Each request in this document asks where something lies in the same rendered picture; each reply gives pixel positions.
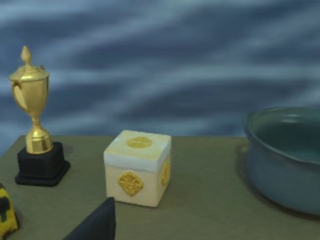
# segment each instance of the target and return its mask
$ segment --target decorative box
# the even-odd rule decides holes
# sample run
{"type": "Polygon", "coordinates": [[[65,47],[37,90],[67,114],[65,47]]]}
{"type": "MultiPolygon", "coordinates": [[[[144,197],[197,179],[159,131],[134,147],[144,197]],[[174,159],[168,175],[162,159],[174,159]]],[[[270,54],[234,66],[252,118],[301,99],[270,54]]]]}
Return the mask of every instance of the decorative box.
{"type": "Polygon", "coordinates": [[[103,153],[106,195],[157,207],[170,181],[171,137],[123,130],[103,153]]]}

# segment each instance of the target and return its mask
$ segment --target table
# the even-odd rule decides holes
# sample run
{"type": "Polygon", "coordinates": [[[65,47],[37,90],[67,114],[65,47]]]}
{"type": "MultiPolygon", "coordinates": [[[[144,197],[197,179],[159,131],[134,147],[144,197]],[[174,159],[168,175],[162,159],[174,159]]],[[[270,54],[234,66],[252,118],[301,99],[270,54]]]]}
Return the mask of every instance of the table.
{"type": "MultiPolygon", "coordinates": [[[[8,240],[62,240],[105,199],[103,151],[111,136],[54,136],[69,172],[56,187],[14,183],[21,136],[0,159],[0,182],[21,219],[8,240]]],[[[117,202],[116,240],[320,240],[320,222],[256,193],[243,137],[173,137],[172,177],[157,208],[117,202]]]]}

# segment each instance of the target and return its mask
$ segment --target blue-gray pot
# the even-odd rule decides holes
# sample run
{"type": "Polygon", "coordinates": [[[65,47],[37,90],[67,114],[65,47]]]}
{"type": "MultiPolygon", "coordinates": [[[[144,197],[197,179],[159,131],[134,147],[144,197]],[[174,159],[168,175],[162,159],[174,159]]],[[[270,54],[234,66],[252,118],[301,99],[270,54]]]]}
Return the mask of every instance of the blue-gray pot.
{"type": "Polygon", "coordinates": [[[320,109],[278,107],[249,113],[247,171],[267,198],[320,216],[320,109]]]}

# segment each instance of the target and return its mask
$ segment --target blurry blue background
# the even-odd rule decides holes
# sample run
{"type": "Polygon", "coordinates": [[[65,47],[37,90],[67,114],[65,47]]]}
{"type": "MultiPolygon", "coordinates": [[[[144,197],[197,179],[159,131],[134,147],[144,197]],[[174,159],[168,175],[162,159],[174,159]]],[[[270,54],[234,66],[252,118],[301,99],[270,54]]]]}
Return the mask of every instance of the blurry blue background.
{"type": "Polygon", "coordinates": [[[243,134],[243,114],[320,104],[315,0],[1,0],[0,155],[31,127],[8,76],[51,73],[53,135],[243,134]]]}

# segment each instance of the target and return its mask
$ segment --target trophy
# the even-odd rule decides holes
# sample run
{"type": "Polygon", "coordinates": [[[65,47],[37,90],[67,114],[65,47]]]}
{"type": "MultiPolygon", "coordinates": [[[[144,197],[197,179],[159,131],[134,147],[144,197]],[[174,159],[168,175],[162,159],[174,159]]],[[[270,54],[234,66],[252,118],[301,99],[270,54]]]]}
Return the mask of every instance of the trophy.
{"type": "Polygon", "coordinates": [[[17,154],[19,172],[15,183],[53,187],[64,177],[70,163],[65,160],[63,145],[52,142],[50,133],[40,124],[49,94],[49,73],[43,66],[31,65],[31,58],[24,46],[21,59],[25,65],[9,77],[14,100],[32,120],[32,128],[25,137],[26,146],[17,154]]]}

